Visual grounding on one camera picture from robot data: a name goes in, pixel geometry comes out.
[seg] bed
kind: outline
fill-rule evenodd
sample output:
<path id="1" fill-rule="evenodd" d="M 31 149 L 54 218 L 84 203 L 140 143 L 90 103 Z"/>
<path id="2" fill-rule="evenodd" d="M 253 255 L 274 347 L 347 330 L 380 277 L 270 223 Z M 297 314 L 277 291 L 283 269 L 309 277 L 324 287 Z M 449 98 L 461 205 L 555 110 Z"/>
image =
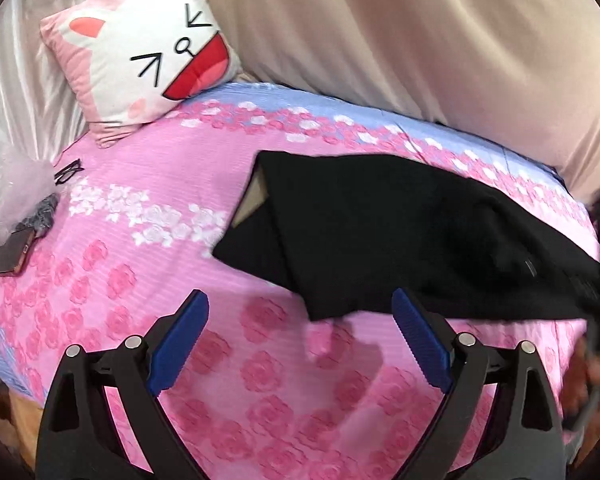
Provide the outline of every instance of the bed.
<path id="1" fill-rule="evenodd" d="M 391 478 L 441 399 L 393 319 L 360 312 L 311 324 L 297 296 L 210 255 L 263 149 L 393 153 L 455 171 L 597 256 L 586 210 L 549 168 L 376 108 L 228 83 L 112 148 L 85 136 L 63 153 L 60 166 L 80 158 L 86 170 L 62 190 L 56 225 L 26 272 L 0 278 L 0 376 L 42 405 L 66 346 L 113 348 L 199 288 L 208 325 L 160 402 L 211 478 Z M 579 320 L 452 325 L 496 346 L 533 341 L 555 394 L 584 329 Z M 492 398 L 485 388 L 455 466 L 471 459 Z M 109 399 L 130 459 L 148 467 L 120 400 Z"/>

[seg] smartphone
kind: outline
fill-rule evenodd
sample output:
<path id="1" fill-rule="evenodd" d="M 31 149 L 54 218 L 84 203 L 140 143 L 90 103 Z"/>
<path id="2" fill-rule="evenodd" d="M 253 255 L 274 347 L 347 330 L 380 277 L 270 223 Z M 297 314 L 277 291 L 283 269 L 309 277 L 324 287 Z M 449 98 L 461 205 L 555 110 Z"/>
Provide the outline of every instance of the smartphone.
<path id="1" fill-rule="evenodd" d="M 11 233 L 4 245 L 0 246 L 0 276 L 17 276 L 27 263 L 36 230 L 28 227 Z"/>

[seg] mattress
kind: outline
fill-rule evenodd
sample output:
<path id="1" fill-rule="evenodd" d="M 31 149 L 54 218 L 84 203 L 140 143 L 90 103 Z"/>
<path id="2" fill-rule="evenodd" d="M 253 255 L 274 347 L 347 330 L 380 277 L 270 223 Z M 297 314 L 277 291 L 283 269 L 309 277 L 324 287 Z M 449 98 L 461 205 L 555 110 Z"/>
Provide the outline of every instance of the mattress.
<path id="1" fill-rule="evenodd" d="M 3 380 L 43 404 L 66 346 L 113 348 L 199 288 L 210 300 L 208 325 L 160 402 L 211 478 L 391 478 L 441 399 L 393 319 L 359 312 L 309 323 L 299 297 L 210 255 L 258 150 L 394 153 L 455 171 L 501 189 L 598 255 L 585 209 L 548 168 L 382 110 L 225 84 L 112 148 L 83 137 L 66 150 L 59 164 L 81 158 L 86 170 L 62 190 L 56 225 L 23 275 L 0 278 Z M 451 323 L 495 346 L 533 341 L 555 394 L 584 328 L 581 320 Z M 130 459 L 147 468 L 119 397 L 108 394 Z M 471 459 L 492 399 L 485 387 L 456 466 Z"/>

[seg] eyeglasses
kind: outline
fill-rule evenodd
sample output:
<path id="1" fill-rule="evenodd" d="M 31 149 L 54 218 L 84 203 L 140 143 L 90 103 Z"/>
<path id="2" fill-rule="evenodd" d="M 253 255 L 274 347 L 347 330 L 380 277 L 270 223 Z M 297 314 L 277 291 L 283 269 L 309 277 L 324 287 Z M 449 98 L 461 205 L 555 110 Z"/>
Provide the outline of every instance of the eyeglasses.
<path id="1" fill-rule="evenodd" d="M 61 184 L 65 184 L 74 176 L 76 173 L 80 171 L 84 171 L 82 167 L 82 162 L 79 158 L 76 158 L 71 164 L 62 168 L 62 170 L 58 171 L 54 175 L 54 179 L 56 181 L 56 186 L 60 186 Z"/>

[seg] black garment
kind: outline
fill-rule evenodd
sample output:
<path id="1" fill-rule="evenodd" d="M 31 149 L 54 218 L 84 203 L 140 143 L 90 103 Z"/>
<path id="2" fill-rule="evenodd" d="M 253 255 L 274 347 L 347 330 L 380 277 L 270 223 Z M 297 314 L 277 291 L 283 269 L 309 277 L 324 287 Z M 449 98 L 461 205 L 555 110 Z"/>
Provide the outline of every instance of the black garment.
<path id="1" fill-rule="evenodd" d="M 258 182 L 266 199 L 213 254 L 300 294 L 311 320 L 389 312 L 400 286 L 445 317 L 575 319 L 598 277 L 504 193 L 398 156 L 260 152 Z"/>

